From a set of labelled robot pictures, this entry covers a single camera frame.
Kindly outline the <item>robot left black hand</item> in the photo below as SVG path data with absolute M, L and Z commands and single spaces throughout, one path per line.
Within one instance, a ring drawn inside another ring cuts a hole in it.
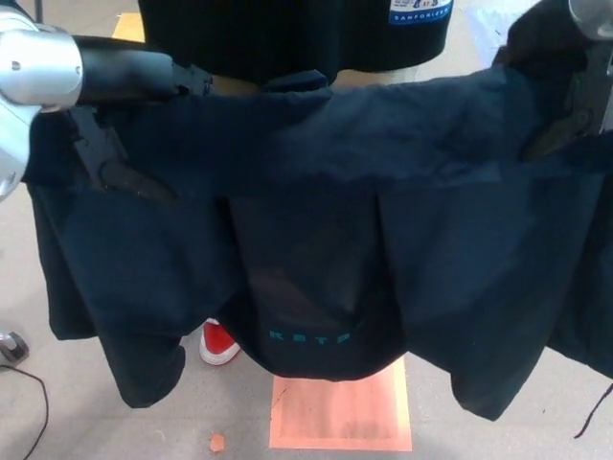
M 183 67 L 143 43 L 79 36 L 82 86 L 69 111 L 71 140 L 90 184 L 103 192 L 121 191 L 163 203 L 175 194 L 127 164 L 127 152 L 107 118 L 131 104 L 162 103 L 210 92 L 211 75 Z

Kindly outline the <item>robot right black hand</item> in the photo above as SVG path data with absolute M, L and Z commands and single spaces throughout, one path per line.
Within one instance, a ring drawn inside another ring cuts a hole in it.
M 562 112 L 528 142 L 534 161 L 578 138 L 602 132 L 610 91 L 610 1 L 540 1 L 509 28 L 494 61 L 528 75 L 568 80 Z

